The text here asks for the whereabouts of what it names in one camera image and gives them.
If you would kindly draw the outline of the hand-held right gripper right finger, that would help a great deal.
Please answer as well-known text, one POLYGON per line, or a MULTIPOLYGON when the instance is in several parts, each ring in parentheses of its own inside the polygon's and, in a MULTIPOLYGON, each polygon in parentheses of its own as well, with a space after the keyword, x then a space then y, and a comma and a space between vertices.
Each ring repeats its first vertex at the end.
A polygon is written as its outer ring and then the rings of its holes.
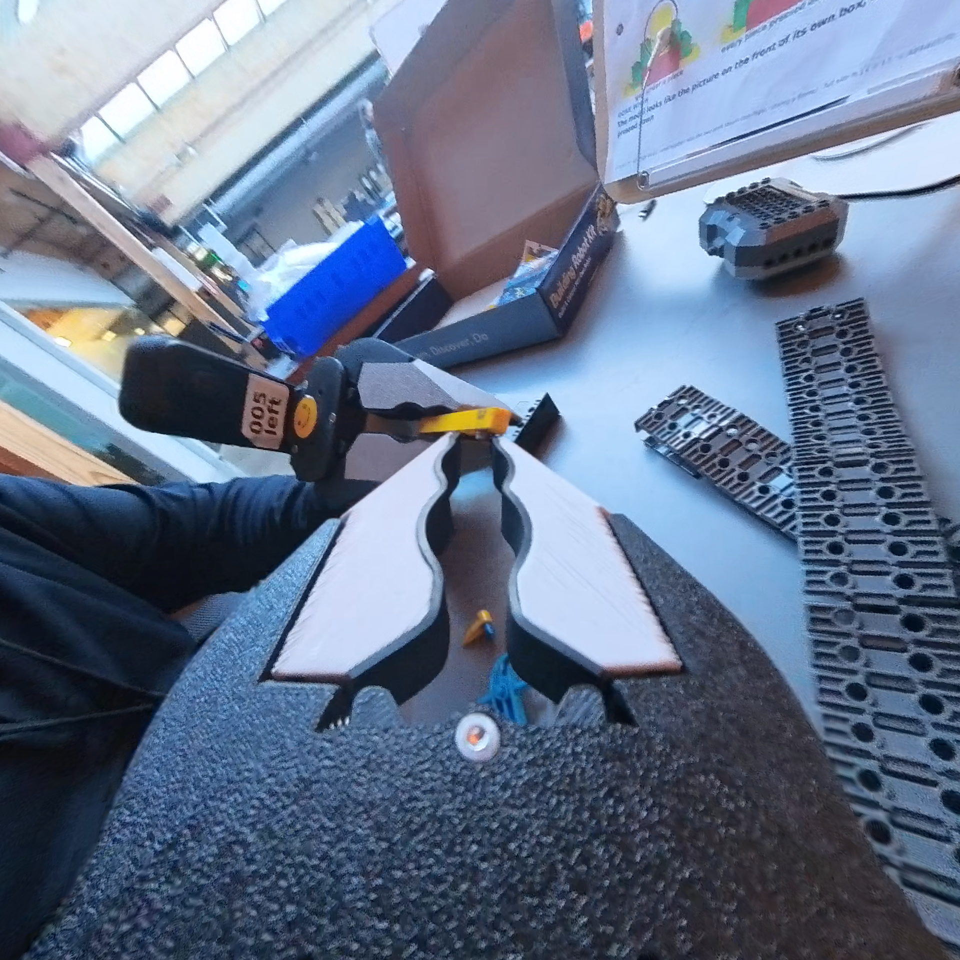
POLYGON ((508 582, 512 668, 558 704, 575 687, 683 672, 608 512, 516 443, 491 444, 508 582))

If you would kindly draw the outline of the blue plastic crate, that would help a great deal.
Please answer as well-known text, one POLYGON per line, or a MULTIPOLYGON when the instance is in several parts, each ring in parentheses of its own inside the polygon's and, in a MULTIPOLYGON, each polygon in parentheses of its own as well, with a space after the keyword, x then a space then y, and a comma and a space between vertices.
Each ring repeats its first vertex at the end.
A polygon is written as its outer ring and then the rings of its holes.
POLYGON ((304 359, 400 279, 406 259, 378 216, 352 222, 317 263, 264 307, 261 326, 276 347, 304 359))

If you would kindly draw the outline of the person's left forearm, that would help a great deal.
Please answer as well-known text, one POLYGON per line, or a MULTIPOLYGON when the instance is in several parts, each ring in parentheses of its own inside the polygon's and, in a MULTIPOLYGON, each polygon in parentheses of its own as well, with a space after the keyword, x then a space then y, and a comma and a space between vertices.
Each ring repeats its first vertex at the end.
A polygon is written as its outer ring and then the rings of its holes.
POLYGON ((251 589, 377 488, 291 476, 165 486, 2 477, 2 627, 105 633, 251 589))

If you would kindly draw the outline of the white plastic bag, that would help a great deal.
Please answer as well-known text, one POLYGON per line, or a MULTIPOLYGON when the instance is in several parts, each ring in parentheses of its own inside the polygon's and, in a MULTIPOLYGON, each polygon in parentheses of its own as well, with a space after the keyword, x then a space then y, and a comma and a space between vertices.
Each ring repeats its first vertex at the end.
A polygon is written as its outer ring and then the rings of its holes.
POLYGON ((288 293, 317 266, 328 260, 345 243, 344 240, 307 245, 285 242, 247 282, 246 304, 253 314, 265 312, 274 302, 288 293))

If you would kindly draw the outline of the blue plastic lever tool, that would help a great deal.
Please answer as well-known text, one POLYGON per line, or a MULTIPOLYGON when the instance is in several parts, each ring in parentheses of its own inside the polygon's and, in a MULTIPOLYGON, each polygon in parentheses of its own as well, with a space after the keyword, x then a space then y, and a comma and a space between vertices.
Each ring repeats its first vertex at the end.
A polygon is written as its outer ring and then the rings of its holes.
POLYGON ((528 727, 536 722, 538 694, 517 672, 507 653, 500 654, 490 667, 486 689, 477 708, 513 726, 528 727))

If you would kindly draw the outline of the printed instruction sheet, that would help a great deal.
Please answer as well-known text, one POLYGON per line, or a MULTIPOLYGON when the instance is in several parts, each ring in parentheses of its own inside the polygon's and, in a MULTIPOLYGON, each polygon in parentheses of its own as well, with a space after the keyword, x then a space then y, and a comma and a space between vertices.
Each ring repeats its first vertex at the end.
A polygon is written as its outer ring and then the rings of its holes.
POLYGON ((958 60, 957 1, 603 2, 605 181, 958 60))

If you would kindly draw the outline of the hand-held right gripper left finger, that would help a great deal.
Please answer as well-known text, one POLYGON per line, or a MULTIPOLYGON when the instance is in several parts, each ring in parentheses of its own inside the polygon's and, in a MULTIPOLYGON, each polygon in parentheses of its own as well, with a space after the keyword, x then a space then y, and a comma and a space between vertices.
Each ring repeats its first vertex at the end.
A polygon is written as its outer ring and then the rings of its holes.
POLYGON ((461 440, 445 434, 343 515, 272 680, 379 687, 404 704, 440 674, 450 649, 440 557, 460 469, 461 440))

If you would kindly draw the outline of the grey desk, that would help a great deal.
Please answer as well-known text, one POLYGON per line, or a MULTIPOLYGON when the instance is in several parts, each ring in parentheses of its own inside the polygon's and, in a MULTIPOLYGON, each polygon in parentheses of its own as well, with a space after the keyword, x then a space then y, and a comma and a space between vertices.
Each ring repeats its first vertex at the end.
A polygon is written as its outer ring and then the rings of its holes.
POLYGON ((958 174, 958 115, 895 138, 825 150, 664 197, 621 230, 562 340, 464 366, 507 400, 548 393, 562 421, 544 450, 557 474, 628 516, 710 590, 775 664, 816 727, 795 546, 646 448, 634 430, 695 386, 790 437, 776 323, 864 298, 897 408, 940 515, 958 520, 958 188, 856 201, 834 257, 765 283, 731 278, 702 251, 709 199, 765 177, 839 194, 928 186, 958 174))

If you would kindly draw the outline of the yellow plastic piece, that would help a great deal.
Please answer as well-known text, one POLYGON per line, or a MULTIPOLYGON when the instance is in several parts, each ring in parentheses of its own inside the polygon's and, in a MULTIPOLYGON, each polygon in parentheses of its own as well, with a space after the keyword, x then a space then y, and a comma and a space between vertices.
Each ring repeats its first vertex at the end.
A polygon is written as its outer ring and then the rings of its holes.
POLYGON ((506 434, 516 419, 508 408, 488 406, 421 418, 416 433, 422 436, 456 433, 486 439, 506 434))

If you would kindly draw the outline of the grey faceted toy block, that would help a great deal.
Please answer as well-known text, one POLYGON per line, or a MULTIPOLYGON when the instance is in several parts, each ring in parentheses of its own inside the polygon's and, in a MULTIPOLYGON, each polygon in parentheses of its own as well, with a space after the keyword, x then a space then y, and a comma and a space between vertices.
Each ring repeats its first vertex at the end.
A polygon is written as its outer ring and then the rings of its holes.
POLYGON ((845 198, 766 177, 708 203, 699 243, 734 278, 762 282, 832 256, 846 232, 845 198))

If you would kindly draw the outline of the colourful booklet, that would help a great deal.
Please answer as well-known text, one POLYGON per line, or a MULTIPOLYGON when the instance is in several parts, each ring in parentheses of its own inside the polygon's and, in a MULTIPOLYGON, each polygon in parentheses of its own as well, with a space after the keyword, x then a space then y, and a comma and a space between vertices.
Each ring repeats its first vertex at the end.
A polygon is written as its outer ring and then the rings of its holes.
POLYGON ((505 306, 536 293, 559 253, 558 248, 531 240, 525 241, 518 266, 505 281, 502 290, 489 308, 505 306))

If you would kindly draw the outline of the grey studded track strip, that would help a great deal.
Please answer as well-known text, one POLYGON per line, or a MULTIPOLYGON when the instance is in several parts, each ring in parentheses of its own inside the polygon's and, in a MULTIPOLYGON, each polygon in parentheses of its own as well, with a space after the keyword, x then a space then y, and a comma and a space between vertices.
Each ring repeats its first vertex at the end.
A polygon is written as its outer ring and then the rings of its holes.
POLYGON ((956 570, 867 304, 776 326, 824 748, 887 873, 959 943, 956 570))
POLYGON ((796 541, 798 493, 788 442, 693 386, 673 390, 633 428, 647 448, 796 541))

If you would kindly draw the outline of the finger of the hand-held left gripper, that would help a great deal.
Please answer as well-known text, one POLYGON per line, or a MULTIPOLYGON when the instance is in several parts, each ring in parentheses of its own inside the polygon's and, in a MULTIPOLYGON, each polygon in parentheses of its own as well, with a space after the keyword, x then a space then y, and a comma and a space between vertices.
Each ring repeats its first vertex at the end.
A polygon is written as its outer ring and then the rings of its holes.
POLYGON ((381 418, 411 422, 484 408, 506 410, 510 422, 520 421, 506 401, 421 359, 365 362, 356 384, 356 405, 381 418))
POLYGON ((422 431, 423 420, 418 418, 392 418, 382 415, 366 416, 366 434, 388 438, 402 449, 421 450, 436 442, 436 434, 422 431))

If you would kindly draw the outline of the black toothed plastic piece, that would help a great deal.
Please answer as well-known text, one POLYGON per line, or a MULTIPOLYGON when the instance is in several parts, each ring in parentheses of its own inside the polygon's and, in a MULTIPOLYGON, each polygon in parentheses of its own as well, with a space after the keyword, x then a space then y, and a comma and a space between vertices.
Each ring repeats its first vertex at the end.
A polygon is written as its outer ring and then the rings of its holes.
POLYGON ((562 420, 559 408, 546 392, 536 399, 522 401, 518 413, 520 422, 511 427, 510 438, 522 450, 538 456, 562 420))

